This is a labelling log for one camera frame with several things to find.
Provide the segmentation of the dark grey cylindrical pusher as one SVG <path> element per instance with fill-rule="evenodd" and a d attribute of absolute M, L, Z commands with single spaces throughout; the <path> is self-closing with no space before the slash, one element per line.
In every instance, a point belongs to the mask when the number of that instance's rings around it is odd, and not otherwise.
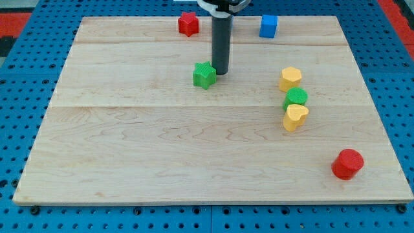
<path fill-rule="evenodd" d="M 212 17 L 212 67 L 217 75 L 225 75 L 228 72 L 231 31 L 232 16 Z"/>

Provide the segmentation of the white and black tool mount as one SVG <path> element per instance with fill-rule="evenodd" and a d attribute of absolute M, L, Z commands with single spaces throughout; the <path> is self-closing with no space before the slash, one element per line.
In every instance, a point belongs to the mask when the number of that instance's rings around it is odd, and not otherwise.
<path fill-rule="evenodd" d="M 197 0 L 197 4 L 213 17 L 232 16 L 251 3 L 251 0 Z"/>

